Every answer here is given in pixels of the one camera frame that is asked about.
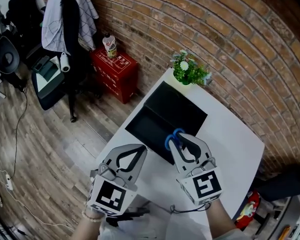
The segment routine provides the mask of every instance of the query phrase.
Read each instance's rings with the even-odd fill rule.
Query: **brick wall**
[[[284,21],[289,21],[277,15],[273,4],[92,2],[100,16],[97,27],[113,33],[139,62],[142,92],[165,72],[175,51],[186,49],[208,64],[212,81],[206,89],[265,143],[260,169],[271,173],[290,163],[300,164],[300,33],[287,27]]]

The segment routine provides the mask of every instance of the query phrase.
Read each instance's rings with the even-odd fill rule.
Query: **checkered cloth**
[[[76,2],[80,13],[79,36],[92,50],[95,50],[92,36],[97,32],[94,19],[98,19],[99,15],[91,0],[76,0]],[[41,42],[44,49],[55,52],[67,51],[61,0],[48,0],[47,2],[42,23]]]

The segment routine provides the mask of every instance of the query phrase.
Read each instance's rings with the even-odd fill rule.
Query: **red box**
[[[123,104],[137,89],[138,63],[123,51],[117,51],[116,58],[108,58],[105,48],[90,53],[96,80]]]

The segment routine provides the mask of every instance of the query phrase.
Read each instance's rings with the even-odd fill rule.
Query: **tabletop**
[[[168,69],[154,84],[97,157],[97,164],[100,164],[115,147],[142,143],[125,128],[148,97],[163,81],[169,82],[172,74],[172,69]],[[220,167],[223,180],[223,193],[220,199],[232,218],[251,186],[265,145],[230,110],[200,86],[192,84],[184,95],[208,115],[196,137],[206,142],[216,159],[216,165]],[[149,150],[135,183],[138,187],[137,192],[166,210],[170,210],[171,205],[175,205],[178,210],[195,209],[194,204],[176,181],[177,174],[174,165]],[[208,225],[205,212],[186,213],[186,216],[199,224]]]

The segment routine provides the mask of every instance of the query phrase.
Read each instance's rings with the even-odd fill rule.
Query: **person's arm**
[[[235,224],[219,199],[211,203],[210,208],[206,210],[206,215],[208,217],[210,232],[213,239],[236,229]]]
[[[104,217],[103,213],[93,211],[91,208],[85,209],[85,215],[91,219]],[[100,225],[101,222],[91,222],[83,217],[71,236],[71,240],[97,240]]]

